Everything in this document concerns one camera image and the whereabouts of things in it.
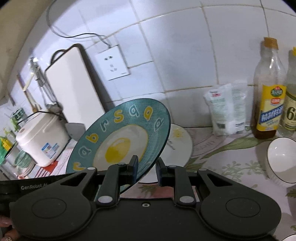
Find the person's hand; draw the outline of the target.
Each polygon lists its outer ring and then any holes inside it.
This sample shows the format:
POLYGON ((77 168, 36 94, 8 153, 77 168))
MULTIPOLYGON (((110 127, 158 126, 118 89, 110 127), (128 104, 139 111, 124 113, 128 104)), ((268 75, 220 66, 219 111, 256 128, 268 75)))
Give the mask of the person's hand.
POLYGON ((20 238, 19 233, 12 227, 12 222, 9 217, 1 216, 1 240, 16 241, 20 238))

